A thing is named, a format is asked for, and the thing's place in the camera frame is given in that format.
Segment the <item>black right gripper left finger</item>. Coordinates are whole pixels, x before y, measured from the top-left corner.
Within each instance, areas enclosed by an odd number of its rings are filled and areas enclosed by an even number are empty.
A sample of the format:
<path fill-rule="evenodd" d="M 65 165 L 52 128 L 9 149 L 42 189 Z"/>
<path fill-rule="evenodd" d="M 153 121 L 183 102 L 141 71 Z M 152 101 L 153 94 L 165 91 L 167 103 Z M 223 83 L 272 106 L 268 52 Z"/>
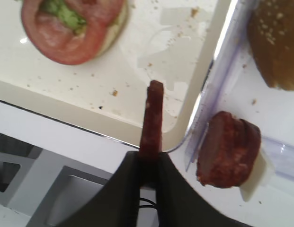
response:
<path fill-rule="evenodd" d="M 126 153 L 105 186 L 59 227 L 135 227 L 140 198 L 138 152 Z"/>

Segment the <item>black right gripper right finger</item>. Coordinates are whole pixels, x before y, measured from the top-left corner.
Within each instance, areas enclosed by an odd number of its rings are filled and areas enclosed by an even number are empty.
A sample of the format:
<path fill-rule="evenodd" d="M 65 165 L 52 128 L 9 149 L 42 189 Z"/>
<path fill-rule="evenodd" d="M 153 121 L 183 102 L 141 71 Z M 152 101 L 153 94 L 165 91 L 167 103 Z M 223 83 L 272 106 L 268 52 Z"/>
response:
<path fill-rule="evenodd" d="M 156 202 L 160 227 L 247 227 L 206 202 L 183 178 L 167 153 L 157 164 Z"/>

